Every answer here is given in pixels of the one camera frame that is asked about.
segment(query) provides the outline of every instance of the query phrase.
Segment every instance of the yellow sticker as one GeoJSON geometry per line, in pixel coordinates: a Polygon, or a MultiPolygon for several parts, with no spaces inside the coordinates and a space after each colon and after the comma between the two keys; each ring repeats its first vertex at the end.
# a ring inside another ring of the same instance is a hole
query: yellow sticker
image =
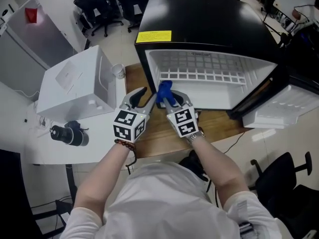
{"type": "Polygon", "coordinates": [[[136,43],[139,42],[170,42],[171,30],[139,32],[136,43]]]}

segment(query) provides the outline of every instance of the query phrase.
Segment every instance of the human arm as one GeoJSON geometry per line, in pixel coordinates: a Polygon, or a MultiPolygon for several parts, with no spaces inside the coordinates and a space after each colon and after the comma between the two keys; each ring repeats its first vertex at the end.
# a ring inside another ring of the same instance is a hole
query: human arm
{"type": "Polygon", "coordinates": [[[113,145],[78,188],[74,208],[87,208],[102,219],[105,202],[114,189],[129,152],[123,145],[113,145]]]}
{"type": "Polygon", "coordinates": [[[249,191],[245,178],[236,163],[227,155],[199,136],[192,142],[201,164],[216,186],[221,205],[241,191],[249,191]]]}

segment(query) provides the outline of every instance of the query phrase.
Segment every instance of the paper cup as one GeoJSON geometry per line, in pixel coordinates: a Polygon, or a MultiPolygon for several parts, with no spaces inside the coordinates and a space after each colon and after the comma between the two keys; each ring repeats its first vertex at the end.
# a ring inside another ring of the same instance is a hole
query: paper cup
{"type": "Polygon", "coordinates": [[[115,75],[116,78],[122,79],[125,77],[125,67],[122,64],[116,64],[112,66],[111,72],[115,75]]]}

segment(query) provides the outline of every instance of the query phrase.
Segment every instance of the red object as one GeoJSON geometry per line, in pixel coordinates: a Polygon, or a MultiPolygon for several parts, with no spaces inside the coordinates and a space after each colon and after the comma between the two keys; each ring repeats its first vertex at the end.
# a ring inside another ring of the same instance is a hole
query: red object
{"type": "Polygon", "coordinates": [[[29,21],[29,23],[36,23],[36,16],[38,13],[38,9],[34,8],[25,8],[25,15],[29,21]]]}

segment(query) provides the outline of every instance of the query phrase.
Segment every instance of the wooden tabletop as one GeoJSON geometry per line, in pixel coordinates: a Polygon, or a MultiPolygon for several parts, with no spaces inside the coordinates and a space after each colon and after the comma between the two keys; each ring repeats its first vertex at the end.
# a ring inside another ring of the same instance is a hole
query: wooden tabletop
{"type": "MultiPolygon", "coordinates": [[[[148,88],[140,101],[140,105],[144,104],[152,93],[141,64],[127,66],[125,70],[127,93],[140,87],[148,88]]],[[[202,111],[199,116],[199,126],[203,128],[209,142],[222,140],[249,130],[249,128],[244,128],[241,122],[230,119],[225,111],[202,111]]],[[[136,142],[138,158],[157,156],[189,148],[186,140],[179,138],[168,122],[166,110],[158,109],[155,105],[147,122],[146,131],[136,142]]]]}

